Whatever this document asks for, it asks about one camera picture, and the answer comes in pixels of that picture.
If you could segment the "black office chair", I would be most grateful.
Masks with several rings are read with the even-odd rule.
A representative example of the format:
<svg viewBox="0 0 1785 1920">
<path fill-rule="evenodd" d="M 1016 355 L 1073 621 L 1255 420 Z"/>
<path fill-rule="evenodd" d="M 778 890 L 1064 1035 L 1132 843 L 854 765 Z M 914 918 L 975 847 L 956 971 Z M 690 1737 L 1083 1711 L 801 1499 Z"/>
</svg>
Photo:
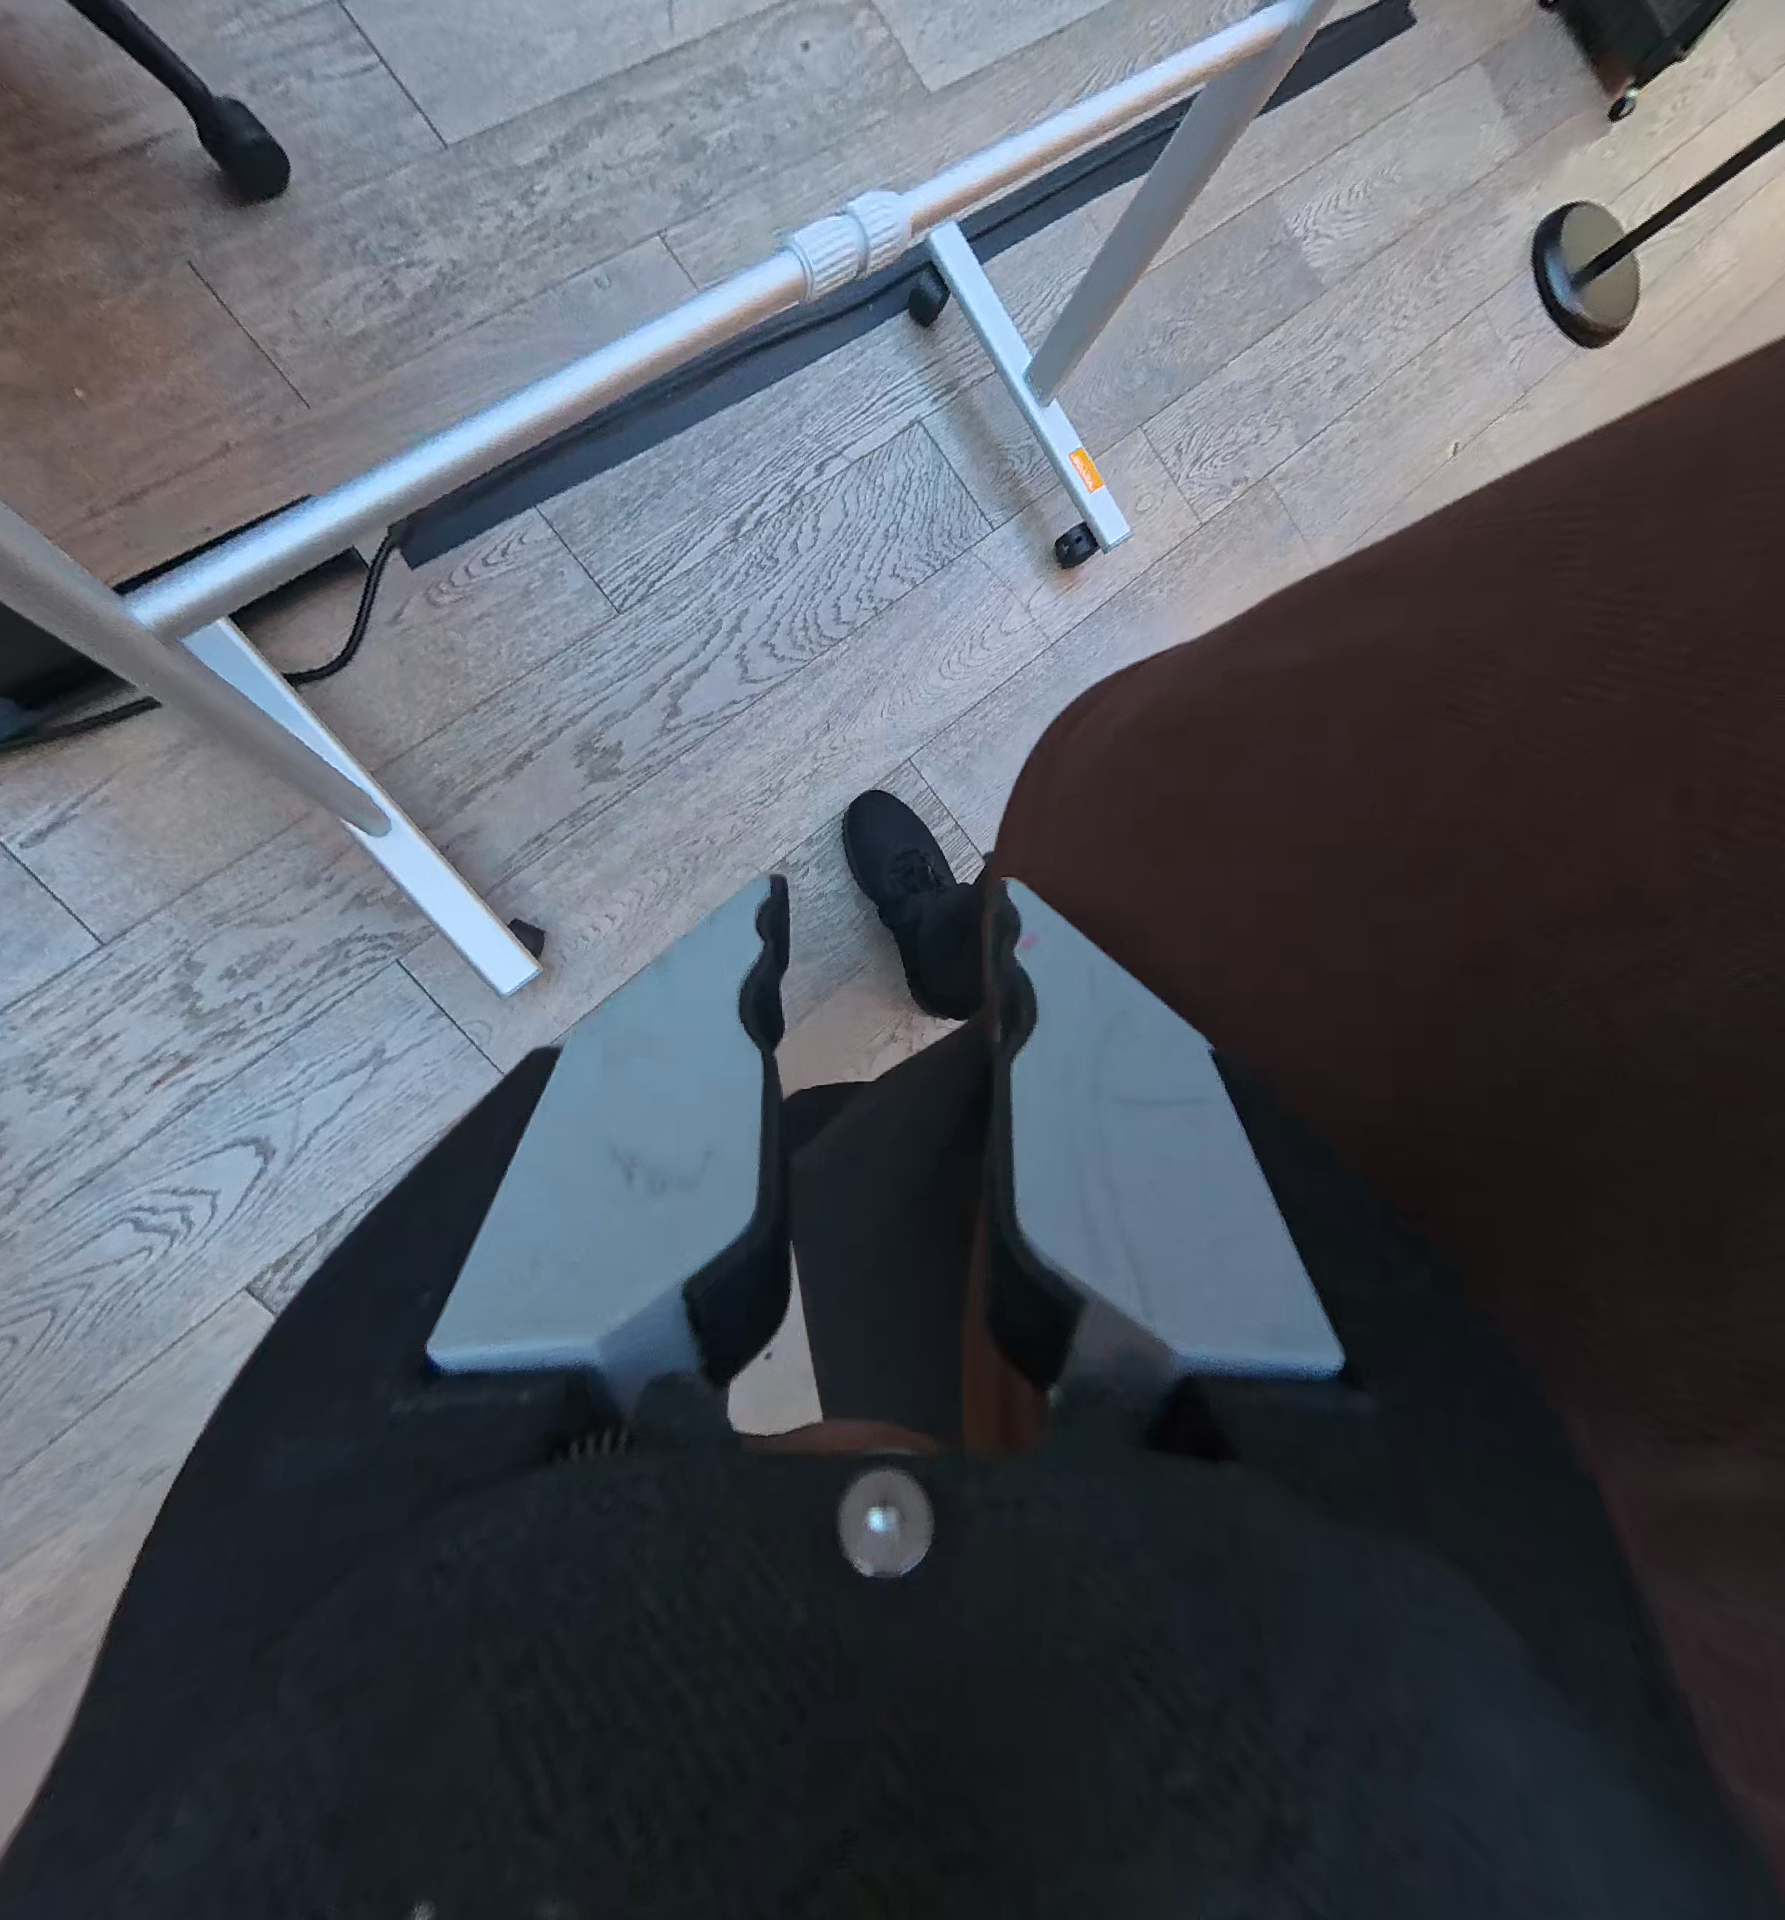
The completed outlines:
<svg viewBox="0 0 1785 1920">
<path fill-rule="evenodd" d="M 290 161 L 253 108 L 214 93 L 130 5 L 70 2 L 68 9 L 180 105 L 201 149 L 239 200 L 268 205 L 281 199 Z"/>
</svg>

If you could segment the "black utility cart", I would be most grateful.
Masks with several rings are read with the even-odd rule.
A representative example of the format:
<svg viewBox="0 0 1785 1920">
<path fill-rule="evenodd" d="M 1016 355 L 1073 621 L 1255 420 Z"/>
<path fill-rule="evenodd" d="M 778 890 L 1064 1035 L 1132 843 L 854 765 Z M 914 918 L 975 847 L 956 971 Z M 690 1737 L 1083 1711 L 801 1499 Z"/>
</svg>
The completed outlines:
<svg viewBox="0 0 1785 1920">
<path fill-rule="evenodd" d="M 1646 86 L 1682 65 L 1730 2 L 1540 2 L 1610 88 L 1610 123 L 1628 121 Z"/>
</svg>

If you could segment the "person's black shoe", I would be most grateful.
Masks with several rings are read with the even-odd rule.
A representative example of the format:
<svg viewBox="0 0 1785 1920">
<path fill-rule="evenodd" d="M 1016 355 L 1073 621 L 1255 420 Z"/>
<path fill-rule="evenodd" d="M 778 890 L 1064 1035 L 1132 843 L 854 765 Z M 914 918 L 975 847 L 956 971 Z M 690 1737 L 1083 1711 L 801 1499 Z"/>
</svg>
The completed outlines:
<svg viewBox="0 0 1785 1920">
<path fill-rule="evenodd" d="M 937 1021 L 968 1023 L 985 998 L 985 892 L 953 868 L 927 822 L 871 788 L 846 808 L 843 851 L 896 949 L 908 997 Z"/>
</svg>

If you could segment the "black round-base stand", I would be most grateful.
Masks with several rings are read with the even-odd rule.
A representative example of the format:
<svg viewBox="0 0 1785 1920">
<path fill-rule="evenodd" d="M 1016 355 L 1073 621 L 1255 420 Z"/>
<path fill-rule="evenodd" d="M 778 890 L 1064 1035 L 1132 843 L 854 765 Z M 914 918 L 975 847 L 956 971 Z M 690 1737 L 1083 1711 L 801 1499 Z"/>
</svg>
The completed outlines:
<svg viewBox="0 0 1785 1920">
<path fill-rule="evenodd" d="M 1640 253 L 1783 145 L 1785 116 L 1635 226 L 1598 202 L 1553 208 L 1530 249 L 1533 289 L 1552 324 L 1577 348 L 1617 342 L 1642 302 Z"/>
</svg>

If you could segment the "silver-framed rolling whiteboard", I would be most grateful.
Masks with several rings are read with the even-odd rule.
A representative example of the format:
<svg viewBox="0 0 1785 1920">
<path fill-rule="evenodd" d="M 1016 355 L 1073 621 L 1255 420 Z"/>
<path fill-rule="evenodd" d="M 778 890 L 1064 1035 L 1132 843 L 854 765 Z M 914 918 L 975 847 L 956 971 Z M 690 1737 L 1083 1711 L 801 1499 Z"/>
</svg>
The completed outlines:
<svg viewBox="0 0 1785 1920">
<path fill-rule="evenodd" d="M 638 400 L 711 355 L 745 348 L 785 317 L 828 304 L 927 257 L 1000 376 L 1094 552 L 1131 539 L 1127 517 L 1059 396 L 1193 200 L 1290 76 L 1332 5 L 1268 5 L 1025 133 L 902 191 L 859 195 L 785 236 L 761 262 L 139 589 L 99 582 L 0 500 L 0 604 L 160 709 L 250 758 L 337 819 L 497 997 L 526 990 L 538 955 L 243 637 L 232 615 L 389 534 L 604 411 Z M 965 233 L 965 218 L 1118 137 L 1183 108 L 1176 128 L 1039 347 L 1025 340 Z"/>
</svg>

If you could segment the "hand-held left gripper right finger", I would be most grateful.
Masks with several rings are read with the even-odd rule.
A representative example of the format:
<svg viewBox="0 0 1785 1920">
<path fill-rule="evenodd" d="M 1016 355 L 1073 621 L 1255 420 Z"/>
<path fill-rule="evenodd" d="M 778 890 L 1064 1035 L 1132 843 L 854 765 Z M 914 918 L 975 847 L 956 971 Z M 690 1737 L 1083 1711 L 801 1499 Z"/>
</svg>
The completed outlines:
<svg viewBox="0 0 1785 1920">
<path fill-rule="evenodd" d="M 1210 1042 L 1022 880 L 986 920 L 986 1318 L 1049 1404 L 1331 1390 L 1346 1355 Z"/>
</svg>

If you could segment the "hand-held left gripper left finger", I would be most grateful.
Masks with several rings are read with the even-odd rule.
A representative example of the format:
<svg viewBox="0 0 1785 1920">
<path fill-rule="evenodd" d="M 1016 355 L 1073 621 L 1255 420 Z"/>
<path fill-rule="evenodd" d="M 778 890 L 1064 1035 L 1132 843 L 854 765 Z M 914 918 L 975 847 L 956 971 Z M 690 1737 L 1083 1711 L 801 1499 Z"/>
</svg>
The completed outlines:
<svg viewBox="0 0 1785 1920">
<path fill-rule="evenodd" d="M 630 1416 L 761 1356 L 790 1302 L 789 960 L 789 882 L 755 877 L 564 1033 L 427 1336 L 440 1376 L 583 1379 Z"/>
</svg>

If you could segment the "person's dark trousered leg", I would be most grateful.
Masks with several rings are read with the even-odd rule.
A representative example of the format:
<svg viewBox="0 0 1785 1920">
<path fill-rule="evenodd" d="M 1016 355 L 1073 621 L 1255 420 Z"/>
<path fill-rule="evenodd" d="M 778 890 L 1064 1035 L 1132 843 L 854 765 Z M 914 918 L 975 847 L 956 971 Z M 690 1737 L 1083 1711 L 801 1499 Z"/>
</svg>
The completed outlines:
<svg viewBox="0 0 1785 1920">
<path fill-rule="evenodd" d="M 790 1242 L 826 1421 L 956 1445 L 993 1102 L 975 1024 L 785 1099 Z"/>
</svg>

